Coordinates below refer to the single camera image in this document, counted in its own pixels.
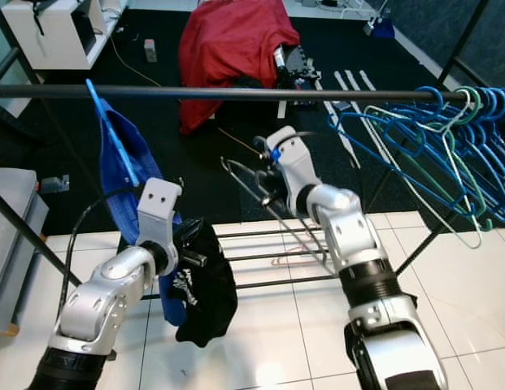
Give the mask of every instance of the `red cloth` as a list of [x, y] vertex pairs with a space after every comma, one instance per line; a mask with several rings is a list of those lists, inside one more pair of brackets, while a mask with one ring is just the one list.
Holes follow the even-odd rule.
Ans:
[[[299, 44], [282, 0], [205, 2], [191, 14], [181, 36], [181, 83], [227, 88], [236, 77], [245, 75], [272, 88], [276, 81], [273, 53], [281, 44]], [[181, 132], [193, 132], [221, 103], [183, 101]]]

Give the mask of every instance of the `white shelf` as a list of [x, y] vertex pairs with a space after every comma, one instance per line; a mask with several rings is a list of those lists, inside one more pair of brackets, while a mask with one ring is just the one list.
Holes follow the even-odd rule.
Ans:
[[[56, 0], [39, 15], [44, 35], [33, 20], [31, 2], [11, 0], [2, 10], [34, 69], [87, 70], [94, 65], [115, 29], [117, 19], [110, 16], [120, 17], [127, 5], [128, 0]], [[115, 12], [102, 11], [107, 8]], [[88, 16], [94, 31], [102, 32], [95, 35], [95, 43], [87, 54], [72, 22], [71, 13], [76, 9]]]

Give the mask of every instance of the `wall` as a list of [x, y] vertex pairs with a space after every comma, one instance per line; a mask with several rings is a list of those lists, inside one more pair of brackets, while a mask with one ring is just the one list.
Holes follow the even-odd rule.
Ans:
[[[379, 7], [383, 0], [368, 0]], [[478, 0], [390, 0], [395, 27], [443, 67]], [[505, 86], [505, 0], [490, 0], [461, 58], [484, 80]], [[452, 75], [466, 82], [461, 72]]]
[[[0, 6], [7, 3], [8, 0], [0, 0]], [[10, 46], [7, 43], [7, 40], [2, 35], [0, 29], [0, 62], [4, 58], [4, 56], [10, 50]], [[6, 73], [6, 75], [2, 78], [0, 84], [26, 84], [28, 83], [28, 77], [24, 74], [22, 67], [18, 62], [15, 62], [10, 70]], [[18, 104], [16, 104], [16, 99], [0, 99], [0, 105], [8, 109], [13, 115], [20, 114]]]

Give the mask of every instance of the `black cloth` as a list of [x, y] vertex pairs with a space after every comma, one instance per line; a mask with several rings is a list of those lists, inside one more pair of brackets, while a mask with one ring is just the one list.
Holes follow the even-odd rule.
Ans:
[[180, 261], [169, 289], [170, 298], [185, 302], [187, 320], [176, 331], [177, 341], [192, 341], [203, 348], [223, 336], [237, 309], [236, 283], [212, 226], [203, 220], [185, 249], [207, 257], [204, 266]]

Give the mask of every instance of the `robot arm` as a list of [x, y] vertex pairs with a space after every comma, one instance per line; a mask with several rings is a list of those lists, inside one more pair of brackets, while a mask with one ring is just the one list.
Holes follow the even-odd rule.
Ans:
[[172, 216], [181, 187], [149, 179], [138, 205], [140, 236], [98, 265], [67, 299], [29, 390], [95, 389], [126, 311], [136, 305], [156, 275], [175, 269]]
[[442, 364], [412, 299], [400, 289], [359, 197], [320, 182], [308, 148], [291, 127], [272, 134], [267, 146], [274, 169], [281, 171], [285, 181], [286, 205], [292, 215], [309, 216], [324, 230], [350, 304], [346, 351], [362, 389], [447, 389]]

